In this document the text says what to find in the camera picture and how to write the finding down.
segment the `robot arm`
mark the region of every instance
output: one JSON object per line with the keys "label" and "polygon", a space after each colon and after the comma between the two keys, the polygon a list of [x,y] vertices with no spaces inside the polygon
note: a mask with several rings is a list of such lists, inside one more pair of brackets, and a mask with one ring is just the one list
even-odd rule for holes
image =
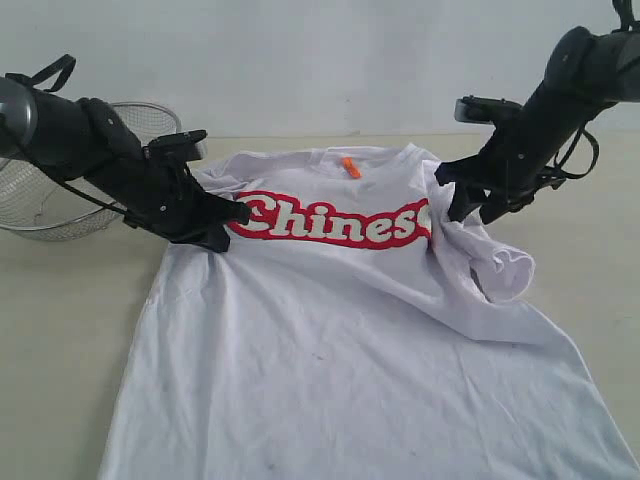
{"label": "robot arm", "polygon": [[[462,221],[479,207],[482,221],[491,223],[531,203],[540,188],[586,175],[562,170],[582,135],[594,146],[589,171],[595,166],[597,142],[585,131],[587,122],[618,102],[640,101],[640,29],[630,0],[614,0],[614,6],[622,27],[603,36],[583,27],[569,31],[524,106],[474,97],[458,101],[457,120],[493,123],[496,130],[477,155],[436,171],[441,185],[456,184],[451,220]],[[564,158],[547,166],[574,133]]]}
{"label": "robot arm", "polygon": [[[42,72],[0,77],[0,155],[27,160],[67,189],[83,177],[126,211],[124,221],[173,243],[224,252],[229,236],[223,224],[247,223],[250,210],[206,193],[187,162],[199,159],[204,130],[159,137],[143,147],[115,111],[99,99],[72,102],[53,94],[71,74],[75,60],[65,55]],[[49,90],[35,86],[60,76]]]}

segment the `white wall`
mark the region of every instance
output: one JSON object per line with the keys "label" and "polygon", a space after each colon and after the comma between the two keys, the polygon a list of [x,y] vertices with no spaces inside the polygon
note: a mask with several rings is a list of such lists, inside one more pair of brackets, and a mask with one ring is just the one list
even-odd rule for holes
{"label": "white wall", "polygon": [[[560,36],[608,0],[21,0],[2,71],[78,58],[69,97],[148,100],[216,136],[451,132],[464,94],[524,101]],[[603,115],[640,128],[640,105]]]}

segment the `cable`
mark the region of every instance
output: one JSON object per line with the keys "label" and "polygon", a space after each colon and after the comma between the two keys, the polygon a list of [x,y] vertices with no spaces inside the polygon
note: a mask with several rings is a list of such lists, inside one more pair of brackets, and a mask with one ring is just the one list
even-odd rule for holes
{"label": "cable", "polygon": [[9,126],[6,124],[5,116],[2,115],[2,114],[0,114],[0,129],[13,142],[15,147],[20,151],[20,153],[24,156],[24,158],[29,163],[31,163],[32,165],[38,167],[40,170],[42,170],[47,175],[47,177],[49,177],[55,183],[60,185],[62,188],[64,188],[65,190],[68,190],[69,192],[79,196],[80,198],[83,198],[83,199],[87,200],[88,202],[94,203],[94,204],[96,204],[96,205],[98,205],[98,206],[100,206],[102,208],[105,208],[107,210],[111,210],[112,212],[115,212],[115,213],[119,213],[120,215],[126,215],[127,214],[127,211],[123,210],[122,208],[118,208],[118,207],[116,207],[116,206],[114,206],[112,204],[105,203],[102,200],[98,200],[97,198],[94,198],[91,195],[89,195],[87,193],[84,193],[83,191],[78,190],[75,187],[72,187],[71,185],[67,184],[64,180],[59,179],[58,176],[52,170],[50,170],[48,167],[45,167],[44,165],[41,165],[40,162],[38,162],[35,159],[35,157],[33,157],[31,155],[31,153],[29,153],[29,151],[22,144],[22,142],[20,141],[18,136],[15,134],[15,132],[9,128]]}

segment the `wire mesh basket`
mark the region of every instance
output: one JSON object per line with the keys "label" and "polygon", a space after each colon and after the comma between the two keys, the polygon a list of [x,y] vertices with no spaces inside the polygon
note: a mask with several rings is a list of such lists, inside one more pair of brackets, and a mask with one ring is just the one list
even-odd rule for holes
{"label": "wire mesh basket", "polygon": [[[112,106],[143,145],[160,135],[181,131],[178,117],[159,105],[121,102]],[[116,205],[82,179],[69,183]],[[35,240],[71,240],[106,228],[118,216],[68,192],[27,162],[0,158],[0,229]]]}

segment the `red logo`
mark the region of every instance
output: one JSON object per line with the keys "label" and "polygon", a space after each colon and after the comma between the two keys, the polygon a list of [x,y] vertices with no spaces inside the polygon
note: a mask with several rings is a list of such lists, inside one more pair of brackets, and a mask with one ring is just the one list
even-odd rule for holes
{"label": "red logo", "polygon": [[251,207],[251,219],[248,225],[233,222],[229,228],[247,238],[303,240],[372,250],[404,247],[419,237],[431,238],[426,198],[395,212],[369,217],[339,212],[326,202],[305,208],[295,197],[262,190],[241,192],[236,200]]}

